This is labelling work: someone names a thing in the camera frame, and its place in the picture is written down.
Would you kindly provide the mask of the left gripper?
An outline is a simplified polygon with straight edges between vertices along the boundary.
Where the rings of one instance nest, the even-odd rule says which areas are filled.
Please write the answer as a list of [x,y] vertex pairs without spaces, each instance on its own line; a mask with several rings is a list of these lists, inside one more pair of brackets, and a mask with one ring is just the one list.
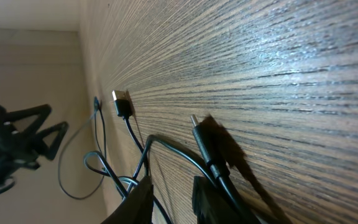
[[14,186],[12,175],[19,169],[37,170],[39,155],[56,157],[69,125],[64,121],[37,133],[51,112],[45,104],[6,114],[4,120],[12,124],[0,126],[0,193]]

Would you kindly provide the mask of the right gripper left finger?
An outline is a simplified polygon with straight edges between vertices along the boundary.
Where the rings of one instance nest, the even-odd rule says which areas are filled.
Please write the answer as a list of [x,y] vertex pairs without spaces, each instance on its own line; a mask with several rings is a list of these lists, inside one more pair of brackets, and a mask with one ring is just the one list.
[[144,177],[117,209],[101,224],[150,224],[154,207],[154,187]]

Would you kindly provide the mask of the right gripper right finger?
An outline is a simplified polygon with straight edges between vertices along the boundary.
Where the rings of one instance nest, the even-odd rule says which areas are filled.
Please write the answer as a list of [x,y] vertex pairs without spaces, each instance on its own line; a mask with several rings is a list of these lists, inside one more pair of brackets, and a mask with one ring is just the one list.
[[257,218],[247,220],[241,217],[206,177],[194,176],[191,201],[197,224],[260,223]]

